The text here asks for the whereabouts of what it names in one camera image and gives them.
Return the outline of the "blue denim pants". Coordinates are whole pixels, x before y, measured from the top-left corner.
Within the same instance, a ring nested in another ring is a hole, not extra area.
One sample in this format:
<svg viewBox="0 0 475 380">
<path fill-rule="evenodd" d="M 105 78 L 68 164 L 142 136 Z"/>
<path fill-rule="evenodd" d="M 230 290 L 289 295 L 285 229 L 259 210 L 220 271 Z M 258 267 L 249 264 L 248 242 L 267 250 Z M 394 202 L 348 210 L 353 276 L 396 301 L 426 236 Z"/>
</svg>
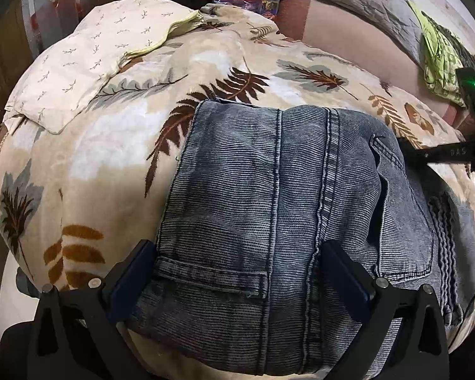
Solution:
<svg viewBox="0 0 475 380">
<path fill-rule="evenodd" d="M 433 287 L 447 328 L 475 292 L 475 212 L 359 111 L 205 101 L 157 235 L 138 334 L 222 371 L 332 367 L 358 332 L 323 272 L 328 241 L 396 287 Z"/>
</svg>

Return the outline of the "green patterned cloth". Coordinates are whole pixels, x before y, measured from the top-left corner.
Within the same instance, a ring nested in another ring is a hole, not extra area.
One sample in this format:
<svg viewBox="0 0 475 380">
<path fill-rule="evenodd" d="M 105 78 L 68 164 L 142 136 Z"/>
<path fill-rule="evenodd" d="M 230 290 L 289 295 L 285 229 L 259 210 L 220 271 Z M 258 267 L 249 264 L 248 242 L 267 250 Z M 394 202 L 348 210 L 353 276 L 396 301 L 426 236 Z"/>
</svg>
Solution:
<svg viewBox="0 0 475 380">
<path fill-rule="evenodd" d="M 408 0 L 410 9 L 421 25 L 424 80 L 435 95 L 465 108 L 459 91 L 456 70 L 475 70 L 475 57 L 451 30 L 435 22 L 414 2 Z"/>
</svg>

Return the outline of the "cream leaf-print fleece blanket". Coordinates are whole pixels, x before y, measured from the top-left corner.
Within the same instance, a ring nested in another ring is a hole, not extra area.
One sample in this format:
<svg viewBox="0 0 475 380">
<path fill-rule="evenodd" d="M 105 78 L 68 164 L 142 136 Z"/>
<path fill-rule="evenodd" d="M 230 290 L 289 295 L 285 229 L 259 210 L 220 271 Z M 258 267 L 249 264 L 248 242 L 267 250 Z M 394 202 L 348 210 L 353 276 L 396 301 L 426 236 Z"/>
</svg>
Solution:
<svg viewBox="0 0 475 380">
<path fill-rule="evenodd" d="M 337 55 L 283 35 L 270 20 L 238 7 L 198 9 L 201 23 L 132 59 L 60 133 L 24 120 L 0 142 L 0 233 L 31 284 L 70 291 L 104 278 L 137 243 L 154 243 L 198 106 L 230 102 L 286 111 L 302 105 L 359 111 L 415 149 L 464 142 L 424 102 Z M 427 164 L 475 212 L 470 164 Z M 291 375 L 213 368 L 117 323 L 135 357 L 156 379 L 328 379 L 334 367 Z M 1 351 L 27 377 L 34 317 L 8 327 Z M 368 373 L 376 379 L 400 322 L 395 320 Z M 465 355 L 475 338 L 475 292 L 462 322 L 445 326 L 452 368 L 475 378 Z"/>
</svg>

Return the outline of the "colourful small packet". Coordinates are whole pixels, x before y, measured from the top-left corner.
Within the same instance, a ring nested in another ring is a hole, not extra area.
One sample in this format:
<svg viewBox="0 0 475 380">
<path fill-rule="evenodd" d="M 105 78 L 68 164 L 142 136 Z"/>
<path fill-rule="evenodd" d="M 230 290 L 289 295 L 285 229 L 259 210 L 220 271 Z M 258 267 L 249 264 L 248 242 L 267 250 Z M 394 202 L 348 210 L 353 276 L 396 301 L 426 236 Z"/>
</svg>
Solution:
<svg viewBox="0 0 475 380">
<path fill-rule="evenodd" d="M 280 8 L 280 0 L 214 0 L 214 2 L 252 11 L 270 20 L 277 17 Z"/>
</svg>

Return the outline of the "white patterned pillow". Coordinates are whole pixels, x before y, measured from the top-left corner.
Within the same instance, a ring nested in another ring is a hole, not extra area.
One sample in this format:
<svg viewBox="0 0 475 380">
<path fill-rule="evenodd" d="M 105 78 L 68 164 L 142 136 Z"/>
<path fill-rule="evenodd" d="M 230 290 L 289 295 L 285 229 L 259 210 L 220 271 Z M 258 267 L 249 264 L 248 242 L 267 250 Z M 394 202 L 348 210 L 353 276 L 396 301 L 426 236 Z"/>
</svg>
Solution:
<svg viewBox="0 0 475 380">
<path fill-rule="evenodd" d="M 60 133 L 124 65 L 201 21 L 198 10 L 170 0 L 119 0 L 94 8 L 19 78 L 4 126 L 13 133 L 28 119 Z"/>
</svg>

